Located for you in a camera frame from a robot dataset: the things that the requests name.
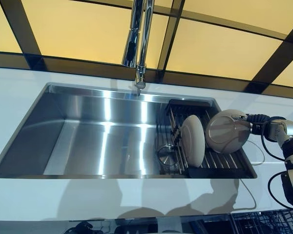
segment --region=pull-down faucet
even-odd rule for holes
[[[146,7],[145,20],[142,31],[142,45],[140,59],[137,64],[139,34],[141,28],[143,8]],[[125,47],[122,64],[127,67],[136,68],[135,85],[141,90],[146,87],[144,75],[146,72],[147,43],[150,35],[154,0],[134,0],[131,11],[131,22],[128,39]]]

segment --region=dish rack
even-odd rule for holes
[[[293,211],[289,210],[233,214],[233,220],[242,234],[293,234]]]
[[[196,115],[205,131],[210,119],[220,112],[215,102],[208,100],[192,101],[172,99],[166,107],[166,114],[171,125],[171,141],[173,142],[178,171],[191,178],[256,178],[250,161],[242,149],[231,154],[219,154],[205,142],[205,155],[202,165],[189,166],[185,150],[181,144],[181,126],[190,115]]]

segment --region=black cable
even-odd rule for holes
[[[261,137],[261,139],[262,139],[263,147],[264,147],[264,149],[266,150],[266,152],[267,152],[271,157],[273,157],[273,158],[275,158],[275,159],[278,159],[278,160],[280,160],[280,161],[285,161],[284,159],[279,158],[279,157],[273,155],[272,153],[270,153],[269,150],[267,149],[266,145],[265,145],[265,141],[264,141],[264,131],[265,131],[266,125],[267,125],[268,123],[270,123],[270,121],[266,121],[266,122],[263,124],[263,126],[262,126],[262,131],[261,131],[261,134],[260,134],[260,137]]]
[[[268,192],[269,192],[270,196],[272,196],[272,198],[273,198],[278,204],[280,204],[281,206],[283,206],[283,207],[289,209],[290,211],[293,211],[293,208],[292,208],[292,207],[286,206],[286,205],[284,205],[283,203],[281,203],[280,201],[278,201],[277,198],[275,198],[275,196],[272,194],[272,191],[271,191],[271,189],[270,189],[270,184],[271,184],[272,180],[273,180],[274,178],[276,178],[277,176],[281,175],[282,173],[284,173],[284,172],[278,172],[277,174],[274,174],[274,175],[269,179],[269,181],[268,181]]]

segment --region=white countertop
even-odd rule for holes
[[[47,82],[131,90],[132,81],[0,68],[0,153]],[[293,99],[173,85],[147,84],[144,93],[215,98],[222,110],[283,116],[293,121]],[[261,146],[259,136],[250,141]],[[282,157],[276,143],[267,143]],[[251,163],[263,154],[243,146]],[[0,179],[0,220],[84,220],[94,218],[201,215],[281,209],[270,197],[269,178],[285,170],[265,153],[254,166],[256,179]],[[281,179],[272,192],[287,204]]]

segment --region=plate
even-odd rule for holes
[[[251,125],[243,120],[235,120],[232,115],[245,115],[238,110],[217,113],[208,123],[205,132],[207,144],[221,154],[233,153],[244,145],[251,133]]]
[[[205,138],[202,123],[197,116],[191,115],[183,122],[181,143],[188,165],[200,167],[204,159]]]

